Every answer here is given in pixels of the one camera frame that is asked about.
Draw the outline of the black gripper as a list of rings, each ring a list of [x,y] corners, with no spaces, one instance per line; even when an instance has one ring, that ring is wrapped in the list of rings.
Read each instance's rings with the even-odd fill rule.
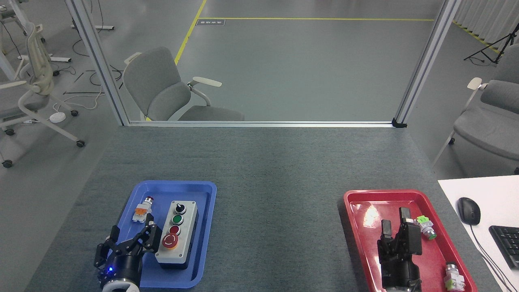
[[[162,229],[154,223],[154,217],[147,214],[143,229],[134,237],[117,246],[120,229],[114,225],[109,237],[96,247],[94,266],[100,269],[100,284],[110,281],[128,280],[140,284],[145,253],[157,253],[161,245]]]
[[[382,288],[386,290],[420,290],[422,279],[419,266],[410,259],[396,259],[397,253],[402,257],[422,255],[420,227],[411,218],[409,208],[400,207],[399,213],[401,223],[397,241],[392,237],[391,221],[381,220],[382,232],[377,241],[377,249],[381,264]]]

